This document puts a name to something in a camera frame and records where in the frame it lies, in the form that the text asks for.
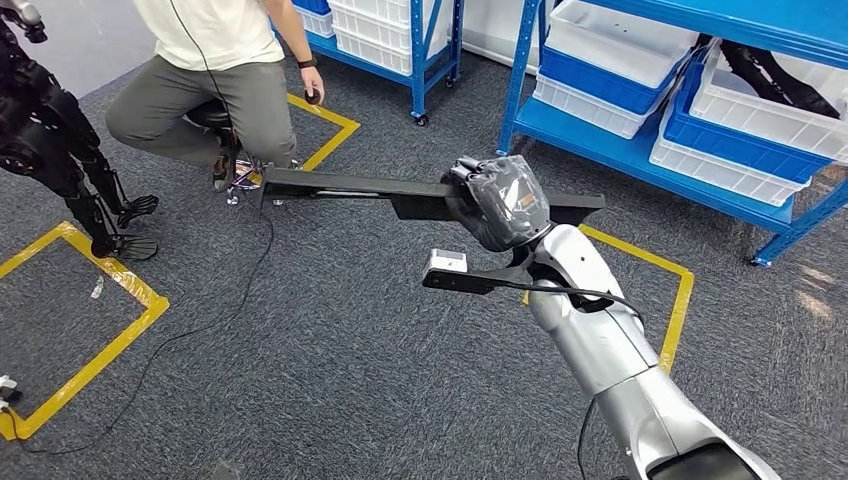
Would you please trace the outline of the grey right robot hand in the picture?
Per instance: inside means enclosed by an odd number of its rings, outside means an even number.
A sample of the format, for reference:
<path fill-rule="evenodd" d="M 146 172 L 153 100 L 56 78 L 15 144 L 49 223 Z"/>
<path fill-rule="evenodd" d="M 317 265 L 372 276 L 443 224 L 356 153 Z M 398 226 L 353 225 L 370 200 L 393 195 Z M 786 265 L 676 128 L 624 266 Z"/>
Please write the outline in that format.
<path fill-rule="evenodd" d="M 552 227 L 547 196 L 521 155 L 478 160 L 464 156 L 440 182 L 457 186 L 448 198 L 453 218 L 491 252 L 505 252 L 546 234 Z"/>

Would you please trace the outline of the person's hand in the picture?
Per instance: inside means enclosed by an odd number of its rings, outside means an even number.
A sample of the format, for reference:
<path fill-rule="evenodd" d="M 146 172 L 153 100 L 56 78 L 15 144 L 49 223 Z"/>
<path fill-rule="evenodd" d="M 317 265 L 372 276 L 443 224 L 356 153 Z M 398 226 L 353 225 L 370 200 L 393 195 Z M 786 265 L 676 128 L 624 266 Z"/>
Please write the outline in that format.
<path fill-rule="evenodd" d="M 324 82 L 316 67 L 300 69 L 304 85 L 304 99 L 310 105 L 321 105 L 325 97 Z"/>

